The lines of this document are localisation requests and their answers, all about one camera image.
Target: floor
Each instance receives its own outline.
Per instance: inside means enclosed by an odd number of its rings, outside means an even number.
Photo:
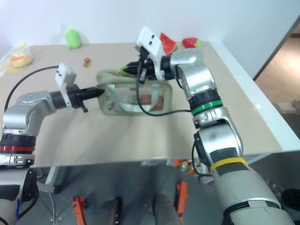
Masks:
[[[296,136],[300,139],[300,112],[281,114]]]
[[[165,161],[158,165],[142,166],[139,162],[107,165],[65,167],[60,171],[63,190],[53,195],[56,206],[57,225],[76,225],[72,213],[71,197],[82,195],[87,201],[85,210],[87,224],[101,224],[97,210],[107,199],[121,196],[123,216],[121,225],[154,225],[153,198],[157,194],[175,198],[175,185],[180,181],[188,183],[188,195],[184,224],[219,225],[222,211],[214,188],[198,182],[197,178],[178,168],[167,166]],[[18,225],[51,225],[52,204],[48,194],[40,192],[34,208],[18,221]]]
[[[300,38],[289,38],[255,82],[273,103],[300,96]]]

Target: clear plastic bag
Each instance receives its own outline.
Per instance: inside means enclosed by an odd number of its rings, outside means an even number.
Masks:
[[[107,115],[143,114],[136,100],[136,79],[118,76],[116,70],[101,70],[96,78],[105,93],[98,97],[100,109]],[[152,113],[168,112],[172,87],[168,82],[147,81],[140,88],[140,101],[144,110]]]
[[[0,76],[4,73],[15,74],[28,66],[32,60],[33,56],[27,43],[18,48],[13,48],[1,59]]]

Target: beige table surface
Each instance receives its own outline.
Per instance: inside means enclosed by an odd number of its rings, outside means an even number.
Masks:
[[[209,43],[202,47],[204,61],[212,71],[219,94],[228,107],[244,143],[244,154],[281,151],[260,114],[252,106],[225,64]],[[80,88],[96,85],[101,69],[118,69],[136,61],[134,44],[92,44],[79,49],[64,45],[34,46],[33,63],[22,72],[1,78],[0,118],[2,123],[5,99],[23,76],[38,68],[67,63],[77,72],[75,83]],[[91,59],[83,67],[85,57]],[[11,105],[18,96],[38,90],[58,90],[55,69],[33,75],[15,91]],[[172,109],[188,109],[184,93],[176,82],[173,87]],[[190,113],[164,117],[106,116],[96,99],[85,101],[88,113],[81,109],[58,110],[44,119],[36,144],[35,165],[82,165],[107,162],[137,161],[154,158],[190,158],[193,134],[196,132]]]

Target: black cable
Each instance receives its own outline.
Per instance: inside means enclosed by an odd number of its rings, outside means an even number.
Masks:
[[[4,218],[2,218],[2,217],[0,217],[0,221],[2,223],[4,223],[4,225],[9,225],[8,222]]]
[[[33,72],[31,72],[30,74],[27,74],[25,77],[23,77],[13,88],[12,90],[10,91],[7,99],[6,99],[6,102],[5,102],[5,106],[4,106],[4,111],[6,111],[8,109],[8,104],[9,104],[9,101],[14,93],[14,91],[16,90],[16,88],[25,80],[27,79],[28,77],[30,77],[31,75],[37,73],[37,72],[40,72],[40,71],[43,71],[43,70],[46,70],[46,69],[54,69],[54,68],[58,68],[58,66],[52,66],[52,67],[45,67],[45,68],[41,68],[41,69],[37,69]]]
[[[180,110],[174,110],[174,111],[170,111],[170,112],[165,112],[165,113],[161,113],[161,114],[152,114],[150,112],[147,112],[146,110],[144,110],[141,101],[140,101],[140,92],[139,92],[139,79],[140,79],[140,74],[141,74],[141,68],[142,68],[142,61],[139,60],[138,62],[138,66],[137,66],[137,73],[136,73],[136,84],[135,84],[135,91],[136,91],[136,100],[137,103],[140,107],[140,109],[147,115],[149,116],[166,116],[166,115],[170,115],[173,113],[183,113],[183,112],[191,112],[190,110],[185,110],[185,109],[180,109]]]
[[[22,218],[37,203],[38,195],[39,195],[39,191],[38,191],[38,186],[36,185],[35,193],[34,193],[34,196],[33,196],[33,199],[32,199],[32,202],[31,202],[30,206],[27,209],[25,209],[21,214],[19,214],[18,219]]]
[[[196,166],[195,166],[195,162],[194,162],[194,151],[195,151],[195,142],[193,144],[193,147],[192,147],[192,165],[193,165],[193,169],[194,171],[199,175],[199,177],[212,177],[211,174],[209,173],[199,173],[197,170],[196,170]]]
[[[181,89],[183,89],[183,87],[182,87],[182,85],[180,84],[178,78],[176,78],[176,82],[177,82],[178,86],[179,86]]]

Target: silver robot arm segment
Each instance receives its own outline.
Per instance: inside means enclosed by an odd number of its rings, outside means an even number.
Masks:
[[[100,96],[98,88],[79,89],[75,74],[64,64],[56,72],[60,91],[38,91],[18,98],[3,116],[0,141],[0,225],[13,225],[30,210],[38,199],[37,175],[29,167],[34,164],[36,137],[45,116],[62,108],[85,108],[83,101]],[[22,202],[31,205],[22,213]]]
[[[270,188],[242,158],[239,133],[217,92],[198,49],[174,52],[171,70],[179,77],[190,103],[195,146],[210,167],[224,211],[223,225],[293,225]]]

